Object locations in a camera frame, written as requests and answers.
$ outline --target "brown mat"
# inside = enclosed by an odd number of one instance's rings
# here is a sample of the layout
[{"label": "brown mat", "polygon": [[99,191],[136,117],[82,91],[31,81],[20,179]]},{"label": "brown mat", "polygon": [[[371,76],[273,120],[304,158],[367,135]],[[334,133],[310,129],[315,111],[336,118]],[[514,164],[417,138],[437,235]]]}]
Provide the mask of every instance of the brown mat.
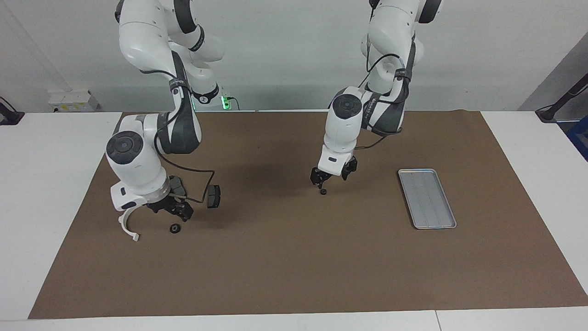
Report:
[{"label": "brown mat", "polygon": [[[407,113],[401,135],[358,151],[358,172],[320,196],[309,174],[325,117],[201,114],[203,144],[171,159],[217,169],[220,208],[196,206],[177,235],[179,219],[142,208],[138,243],[103,161],[30,318],[588,306],[479,113]],[[396,172],[415,167],[438,171],[456,229],[412,227]],[[200,196],[205,175],[166,168]]]}]

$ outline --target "robotic arm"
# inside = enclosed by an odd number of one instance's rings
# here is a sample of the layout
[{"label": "robotic arm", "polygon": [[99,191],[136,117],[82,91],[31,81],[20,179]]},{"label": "robotic arm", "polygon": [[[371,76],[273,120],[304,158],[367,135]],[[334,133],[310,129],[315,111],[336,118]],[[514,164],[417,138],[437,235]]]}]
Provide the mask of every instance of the robotic arm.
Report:
[{"label": "robotic arm", "polygon": [[[172,112],[126,116],[108,141],[106,157],[121,180],[111,188],[111,197],[125,214],[147,205],[184,221],[192,216],[181,181],[168,178],[159,156],[189,154],[198,147],[202,131],[196,104],[210,104],[220,90],[212,71],[194,64],[220,60],[222,43],[215,37],[205,39],[194,13],[191,0],[121,0],[117,6],[123,56],[142,73],[165,77],[175,105]],[[208,189],[209,198],[211,191],[213,195],[209,207],[217,207],[218,186]]]},{"label": "robotic arm", "polygon": [[339,91],[329,106],[322,154],[310,175],[321,194],[327,193],[323,184],[331,176],[347,180],[357,170],[353,152],[362,128],[382,139],[401,132],[412,68],[424,53],[415,35],[416,23],[432,22],[442,2],[369,0],[372,18],[361,44],[368,67],[367,83],[363,89],[347,87]]}]

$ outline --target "white table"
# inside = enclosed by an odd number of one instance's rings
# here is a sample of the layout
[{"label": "white table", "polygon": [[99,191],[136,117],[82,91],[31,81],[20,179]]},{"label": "white table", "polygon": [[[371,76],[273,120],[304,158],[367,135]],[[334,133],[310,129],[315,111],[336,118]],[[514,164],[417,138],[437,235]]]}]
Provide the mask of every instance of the white table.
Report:
[{"label": "white table", "polygon": [[[120,116],[27,114],[0,127],[0,330],[588,329],[588,307],[27,321]],[[533,113],[483,116],[588,292],[588,163]]]}]

